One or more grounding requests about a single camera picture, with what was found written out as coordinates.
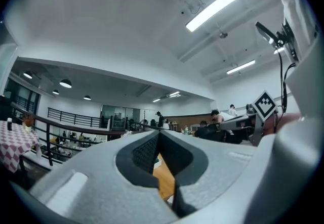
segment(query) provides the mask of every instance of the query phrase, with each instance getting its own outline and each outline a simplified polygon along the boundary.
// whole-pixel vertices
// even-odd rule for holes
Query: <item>man in black shirt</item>
[[[160,112],[157,112],[156,115],[159,117],[158,118],[158,125],[157,127],[159,128],[163,128],[163,124],[164,124],[164,117]]]
[[[197,130],[194,133],[194,136],[197,137],[197,138],[201,138],[202,136],[204,136],[206,134],[207,131],[208,131],[207,122],[206,121],[201,121],[200,122],[200,129]]]

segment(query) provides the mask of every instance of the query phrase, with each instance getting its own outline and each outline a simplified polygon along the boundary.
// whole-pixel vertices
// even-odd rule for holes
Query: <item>checkered tablecloth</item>
[[[41,155],[39,138],[33,130],[26,132],[23,126],[13,123],[12,131],[7,129],[7,122],[0,121],[0,160],[11,172],[16,172],[19,156],[35,146],[37,155]]]

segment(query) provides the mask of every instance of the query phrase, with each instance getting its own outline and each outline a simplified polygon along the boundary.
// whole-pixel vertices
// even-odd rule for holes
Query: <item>bottle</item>
[[[12,130],[12,118],[7,119],[7,129]]]

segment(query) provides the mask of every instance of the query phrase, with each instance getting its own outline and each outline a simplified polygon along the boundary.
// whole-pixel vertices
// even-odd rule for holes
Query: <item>window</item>
[[[5,97],[8,97],[11,102],[16,103],[26,111],[36,114],[39,94],[23,87],[11,79],[8,79],[4,95]]]

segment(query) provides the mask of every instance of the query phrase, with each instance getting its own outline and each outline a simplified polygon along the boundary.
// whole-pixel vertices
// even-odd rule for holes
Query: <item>wooden surface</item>
[[[210,114],[203,114],[203,115],[195,115],[195,116],[169,116],[165,117],[169,121],[176,121],[178,124],[178,130],[181,131],[181,129],[185,129],[185,126],[187,125],[189,130],[190,126],[194,124],[200,124],[201,121],[206,121],[207,123],[212,122],[212,117]]]
[[[174,194],[175,180],[162,156],[158,157],[162,159],[162,165],[154,169],[153,176],[158,178],[160,196],[167,200]]]

